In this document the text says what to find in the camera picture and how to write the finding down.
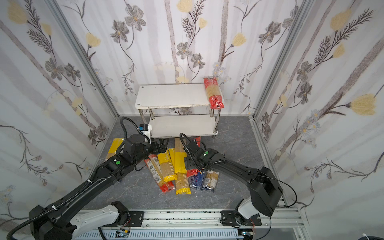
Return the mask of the red slim spaghetti pack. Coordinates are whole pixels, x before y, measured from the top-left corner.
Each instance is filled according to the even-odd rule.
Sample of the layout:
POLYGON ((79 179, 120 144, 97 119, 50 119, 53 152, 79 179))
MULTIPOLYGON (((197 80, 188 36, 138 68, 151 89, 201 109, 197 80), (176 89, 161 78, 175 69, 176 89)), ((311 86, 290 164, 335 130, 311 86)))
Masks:
POLYGON ((145 163, 163 193, 167 193, 175 189, 172 182, 164 181, 157 155, 149 155, 149 158, 145 160, 145 163))

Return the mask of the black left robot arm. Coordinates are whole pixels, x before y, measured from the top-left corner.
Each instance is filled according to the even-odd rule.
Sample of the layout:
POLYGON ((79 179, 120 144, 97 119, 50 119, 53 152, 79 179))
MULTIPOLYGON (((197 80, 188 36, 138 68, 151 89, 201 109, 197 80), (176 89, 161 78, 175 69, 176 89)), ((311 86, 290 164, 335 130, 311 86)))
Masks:
POLYGON ((115 155, 98 165, 86 181, 60 200, 45 208, 36 206, 32 209, 29 219, 13 228, 6 238, 12 240, 16 232, 30 226, 36 240, 71 240, 79 229, 71 220, 84 206, 126 175, 136 171, 137 165, 150 155, 167 151, 169 139, 152 140, 143 133, 144 126, 137 124, 134 124, 137 134, 129 137, 125 121, 132 122, 132 119, 120 118, 124 138, 115 155))

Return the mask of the red spaghetti bag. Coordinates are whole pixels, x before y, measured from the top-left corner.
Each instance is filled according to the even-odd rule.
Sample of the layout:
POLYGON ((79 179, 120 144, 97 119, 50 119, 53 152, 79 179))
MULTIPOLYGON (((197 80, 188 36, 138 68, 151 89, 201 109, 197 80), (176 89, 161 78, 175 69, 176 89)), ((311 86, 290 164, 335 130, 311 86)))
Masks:
MULTIPOLYGON (((194 139, 194 142, 197 143, 198 147, 200 148, 201 147, 201 137, 196 137, 194 139)), ((198 173, 198 169, 195 167, 194 165, 194 162, 193 160, 190 158, 189 155, 187 155, 187 157, 185 158, 185 165, 186 165, 186 169, 187 169, 187 177, 190 178, 192 176, 196 176, 197 173, 198 173)))
POLYGON ((208 101, 210 103, 211 109, 220 110, 223 109, 224 101, 221 94, 221 89, 219 87, 218 81, 216 78, 204 78, 204 85, 206 89, 206 94, 208 101))

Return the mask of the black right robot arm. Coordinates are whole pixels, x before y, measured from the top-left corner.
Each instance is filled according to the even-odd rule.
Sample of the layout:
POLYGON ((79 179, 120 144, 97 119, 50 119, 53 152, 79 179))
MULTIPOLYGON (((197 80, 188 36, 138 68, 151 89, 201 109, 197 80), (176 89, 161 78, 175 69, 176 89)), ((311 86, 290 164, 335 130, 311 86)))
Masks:
POLYGON ((247 224, 254 224, 254 219, 260 215, 271 218, 284 190, 280 184, 293 189, 289 184, 278 180, 273 172, 267 168, 261 169, 247 167, 238 162, 229 160, 218 151, 207 148, 202 143, 200 148, 196 141, 191 140, 184 133, 179 138, 194 165, 199 171, 213 171, 223 173, 243 183, 250 192, 250 197, 242 200, 233 211, 222 211, 221 224, 224 227, 240 228, 247 224))

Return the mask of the short yellow Pastatime bag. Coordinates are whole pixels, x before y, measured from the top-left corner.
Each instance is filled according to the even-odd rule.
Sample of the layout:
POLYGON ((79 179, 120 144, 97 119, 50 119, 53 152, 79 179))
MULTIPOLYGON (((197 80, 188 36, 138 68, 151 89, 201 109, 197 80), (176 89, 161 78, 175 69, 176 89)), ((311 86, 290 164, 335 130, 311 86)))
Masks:
POLYGON ((165 183, 176 181, 177 175, 175 174, 174 166, 168 151, 158 154, 159 165, 161 168, 162 176, 165 183))

